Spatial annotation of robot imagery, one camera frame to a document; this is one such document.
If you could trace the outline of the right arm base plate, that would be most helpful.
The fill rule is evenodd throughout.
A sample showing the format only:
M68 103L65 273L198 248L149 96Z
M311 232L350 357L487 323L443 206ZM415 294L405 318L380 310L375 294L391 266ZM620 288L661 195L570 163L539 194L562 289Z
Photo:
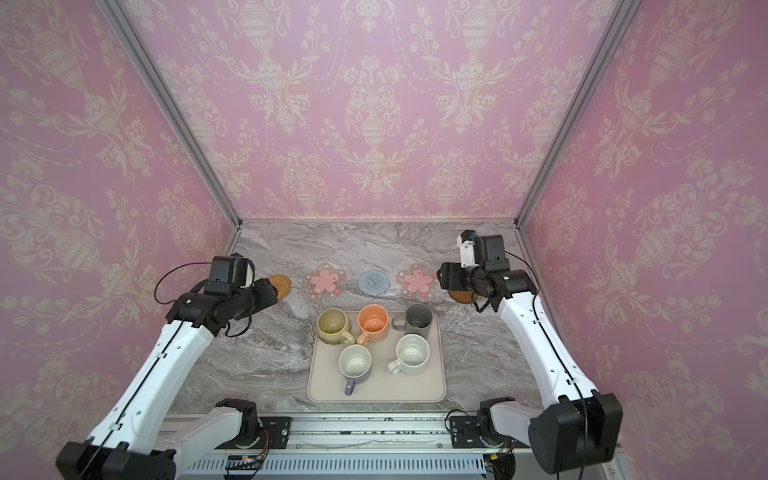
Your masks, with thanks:
M482 437L476 416L451 415L446 424L454 449L491 449L494 447L494 444L488 443Z

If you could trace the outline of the dark grey mug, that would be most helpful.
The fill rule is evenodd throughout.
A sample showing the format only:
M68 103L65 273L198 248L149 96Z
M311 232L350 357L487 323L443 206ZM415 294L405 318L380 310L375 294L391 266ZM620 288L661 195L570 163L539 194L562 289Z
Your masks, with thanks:
M427 338L433 321L433 312L425 304L413 304L407 308L403 315L391 320L391 326L395 331L405 335L419 335Z

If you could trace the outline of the pink flower coaster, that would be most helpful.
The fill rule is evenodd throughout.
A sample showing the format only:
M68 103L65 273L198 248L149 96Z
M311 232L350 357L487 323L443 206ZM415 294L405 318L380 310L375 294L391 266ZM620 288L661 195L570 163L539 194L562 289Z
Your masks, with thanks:
M307 274L304 279L310 299L336 298L343 291L346 272L336 269L330 264L321 264L313 272Z
M396 275L400 295L409 300L430 301L435 297L436 274L422 264L414 263Z

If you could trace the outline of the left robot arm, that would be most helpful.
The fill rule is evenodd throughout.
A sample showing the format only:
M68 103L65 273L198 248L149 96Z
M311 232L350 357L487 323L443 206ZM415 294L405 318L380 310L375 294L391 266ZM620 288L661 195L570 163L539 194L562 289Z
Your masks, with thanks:
M255 403L231 398L166 439L159 433L212 341L228 334L233 321L250 321L278 300L278 288L255 276L251 260L214 257L208 277L171 301L153 350L115 406L84 441L62 447L58 473L65 479L176 479L222 444L250 447L266 439Z

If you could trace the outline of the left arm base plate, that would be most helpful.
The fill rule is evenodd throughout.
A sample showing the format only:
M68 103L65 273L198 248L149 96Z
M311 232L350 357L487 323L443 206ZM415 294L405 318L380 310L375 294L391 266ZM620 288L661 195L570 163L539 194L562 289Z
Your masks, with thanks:
M255 448L263 450L269 441L270 450L285 450L288 445L292 418L289 416L261 416L262 432Z

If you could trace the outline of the brown wooden coaster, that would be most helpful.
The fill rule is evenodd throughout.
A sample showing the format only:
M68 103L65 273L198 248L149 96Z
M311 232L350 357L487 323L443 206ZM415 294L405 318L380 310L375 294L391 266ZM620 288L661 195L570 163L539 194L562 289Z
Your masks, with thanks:
M448 294L454 301L460 304L471 304L478 298L478 295L471 291L449 290Z

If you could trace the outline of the woven tan coaster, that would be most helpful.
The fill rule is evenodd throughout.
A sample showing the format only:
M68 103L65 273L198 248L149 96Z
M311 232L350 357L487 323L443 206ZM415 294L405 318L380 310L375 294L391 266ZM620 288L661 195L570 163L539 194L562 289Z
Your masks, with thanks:
M278 300L285 298L292 290L292 281L285 275L277 274L268 278L272 286L276 289Z

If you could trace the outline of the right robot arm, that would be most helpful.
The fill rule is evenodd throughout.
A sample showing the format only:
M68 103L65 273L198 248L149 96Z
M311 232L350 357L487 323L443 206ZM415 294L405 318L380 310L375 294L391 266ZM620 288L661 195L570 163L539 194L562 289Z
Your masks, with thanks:
M542 407L510 398L482 402L481 438L491 445L514 439L529 446L542 470L560 474L607 463L618 445L623 408L602 393L577 365L555 331L539 298L536 280L510 266L500 235L473 230L457 238L460 259L436 273L446 291L470 292L492 308L515 336L539 388Z

